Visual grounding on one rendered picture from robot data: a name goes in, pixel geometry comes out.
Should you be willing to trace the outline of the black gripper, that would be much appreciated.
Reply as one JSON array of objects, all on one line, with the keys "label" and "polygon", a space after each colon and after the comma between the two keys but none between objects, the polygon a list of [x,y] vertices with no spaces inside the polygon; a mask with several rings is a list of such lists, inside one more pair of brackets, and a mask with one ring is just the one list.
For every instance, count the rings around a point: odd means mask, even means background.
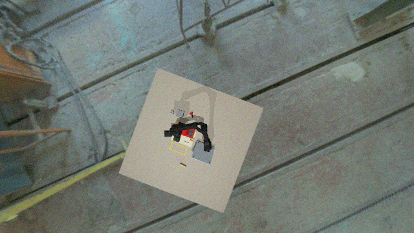
[{"label": "black gripper", "polygon": [[[183,125],[183,123],[179,122],[179,125]],[[173,140],[176,141],[176,142],[179,142],[180,138],[181,138],[181,136],[174,137]]]}]

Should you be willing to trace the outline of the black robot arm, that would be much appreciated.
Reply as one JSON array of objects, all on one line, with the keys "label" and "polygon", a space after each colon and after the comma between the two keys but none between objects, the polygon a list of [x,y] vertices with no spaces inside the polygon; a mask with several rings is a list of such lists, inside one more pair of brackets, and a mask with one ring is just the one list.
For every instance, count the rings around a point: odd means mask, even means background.
[{"label": "black robot arm", "polygon": [[[197,127],[197,125],[201,125],[201,128]],[[194,123],[183,124],[183,125],[174,124],[169,129],[169,131],[164,130],[164,136],[165,137],[172,137],[172,136],[178,137],[178,136],[181,136],[180,131],[184,131],[187,129],[196,129],[198,132],[202,133],[204,136],[204,151],[210,152],[210,150],[212,149],[212,142],[210,141],[210,139],[208,139],[207,124],[205,123],[194,122]]]}]

